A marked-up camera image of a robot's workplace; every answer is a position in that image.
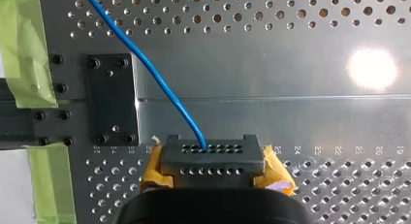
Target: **perforated aluminum sheet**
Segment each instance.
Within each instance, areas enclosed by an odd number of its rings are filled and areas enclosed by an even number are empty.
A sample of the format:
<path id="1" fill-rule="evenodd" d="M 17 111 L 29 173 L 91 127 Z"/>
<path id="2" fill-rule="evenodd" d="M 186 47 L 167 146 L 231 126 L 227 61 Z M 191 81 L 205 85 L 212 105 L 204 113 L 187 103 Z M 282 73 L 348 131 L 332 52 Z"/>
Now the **perforated aluminum sheet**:
<path id="1" fill-rule="evenodd" d="M 316 222 L 409 222 L 411 0 L 101 2 L 184 98 L 207 138 L 257 134 L 276 146 L 296 177 L 296 199 Z M 84 53 L 128 51 L 85 0 L 42 4 L 49 51 L 72 59 L 65 68 L 77 69 Z M 141 141 L 194 138 L 150 74 L 137 69 Z M 109 222 L 124 191 L 112 191 L 114 180 L 105 176 L 121 183 L 128 149 L 105 166 L 108 148 L 74 147 L 79 223 Z M 94 176 L 96 167 L 103 171 Z M 121 173 L 113 176 L 112 167 Z M 99 183 L 118 195 L 104 208 Z"/>

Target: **blue wire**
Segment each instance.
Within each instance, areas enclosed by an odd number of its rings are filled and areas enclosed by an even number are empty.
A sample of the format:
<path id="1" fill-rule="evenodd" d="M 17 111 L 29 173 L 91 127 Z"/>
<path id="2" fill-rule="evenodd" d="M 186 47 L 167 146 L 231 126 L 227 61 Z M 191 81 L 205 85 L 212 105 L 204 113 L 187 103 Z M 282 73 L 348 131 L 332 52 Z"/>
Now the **blue wire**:
<path id="1" fill-rule="evenodd" d="M 199 126 L 194 121 L 193 117 L 190 113 L 184 108 L 183 104 L 180 100 L 174 95 L 170 87 L 161 77 L 160 73 L 155 69 L 154 65 L 151 61 L 145 56 L 145 54 L 115 25 L 114 21 L 106 15 L 105 10 L 100 6 L 97 0 L 88 0 L 94 9 L 99 13 L 99 15 L 103 18 L 103 20 L 107 23 L 107 25 L 111 28 L 111 30 L 117 35 L 117 37 L 140 59 L 140 61 L 144 64 L 147 70 L 151 73 L 157 83 L 160 85 L 161 89 L 163 89 L 164 93 L 169 97 L 169 99 L 173 102 L 175 107 L 179 110 L 182 114 L 184 119 L 188 122 L 191 129 L 193 129 L 194 134 L 197 136 L 197 140 L 202 148 L 206 148 L 206 140 L 203 136 L 202 131 L 200 130 Z"/>

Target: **yellow tape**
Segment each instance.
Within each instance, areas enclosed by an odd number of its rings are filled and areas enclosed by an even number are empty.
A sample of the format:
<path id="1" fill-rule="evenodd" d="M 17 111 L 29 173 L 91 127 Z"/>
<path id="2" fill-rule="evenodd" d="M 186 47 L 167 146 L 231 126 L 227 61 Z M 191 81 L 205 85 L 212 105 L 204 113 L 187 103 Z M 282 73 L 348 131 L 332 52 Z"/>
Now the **yellow tape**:
<path id="1" fill-rule="evenodd" d="M 18 108 L 57 108 L 39 0 L 0 0 L 0 53 Z"/>

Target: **masking tape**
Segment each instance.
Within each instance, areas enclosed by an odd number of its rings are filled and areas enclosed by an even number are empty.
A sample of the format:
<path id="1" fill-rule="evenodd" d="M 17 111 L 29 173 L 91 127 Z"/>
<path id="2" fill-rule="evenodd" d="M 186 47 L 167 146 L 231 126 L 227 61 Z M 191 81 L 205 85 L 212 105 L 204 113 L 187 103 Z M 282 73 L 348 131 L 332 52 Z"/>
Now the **masking tape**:
<path id="1" fill-rule="evenodd" d="M 40 0 L 0 0 L 0 19 L 4 75 L 17 107 L 58 108 Z"/>
<path id="2" fill-rule="evenodd" d="M 38 224 L 76 224 L 67 146 L 27 146 L 27 150 Z"/>

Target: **screw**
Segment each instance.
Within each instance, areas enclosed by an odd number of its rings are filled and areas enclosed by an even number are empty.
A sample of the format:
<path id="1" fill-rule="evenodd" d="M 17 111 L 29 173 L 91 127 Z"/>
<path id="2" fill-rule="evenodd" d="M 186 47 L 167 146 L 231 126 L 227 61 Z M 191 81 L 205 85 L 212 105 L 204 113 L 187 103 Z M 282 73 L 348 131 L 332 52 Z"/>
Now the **screw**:
<path id="1" fill-rule="evenodd" d="M 134 139 L 135 139 L 134 135 L 127 135 L 126 137 L 124 137 L 124 141 L 128 144 L 132 143 Z"/>
<path id="2" fill-rule="evenodd" d="M 63 56 L 59 55 L 59 54 L 55 54 L 52 58 L 51 58 L 52 63 L 54 64 L 63 64 Z"/>
<path id="3" fill-rule="evenodd" d="M 46 145 L 49 143 L 48 138 L 40 138 L 39 139 L 39 145 Z"/>
<path id="4" fill-rule="evenodd" d="M 87 66 L 91 69 L 98 69 L 100 67 L 100 61 L 97 58 L 89 58 Z"/>
<path id="5" fill-rule="evenodd" d="M 67 137 L 63 139 L 63 144 L 66 146 L 69 146 L 71 144 L 73 144 L 75 142 L 75 140 L 72 137 Z"/>
<path id="6" fill-rule="evenodd" d="M 126 68 L 128 66 L 128 60 L 123 58 L 117 61 L 117 67 Z"/>
<path id="7" fill-rule="evenodd" d="M 46 118 L 46 114 L 45 114 L 45 112 L 38 111 L 38 112 L 34 113 L 34 118 L 37 119 L 37 120 L 44 120 Z"/>
<path id="8" fill-rule="evenodd" d="M 66 120 L 66 119 L 70 118 L 70 116 L 72 116 L 72 114 L 68 111 L 62 111 L 58 116 L 60 117 L 60 119 Z"/>
<path id="9" fill-rule="evenodd" d="M 97 138 L 97 142 L 99 142 L 100 144 L 106 143 L 108 140 L 109 140 L 109 136 L 107 135 L 102 135 Z"/>
<path id="10" fill-rule="evenodd" d="M 55 86 L 55 91 L 57 91 L 58 93 L 64 93 L 67 91 L 67 85 L 63 83 L 58 83 Z"/>

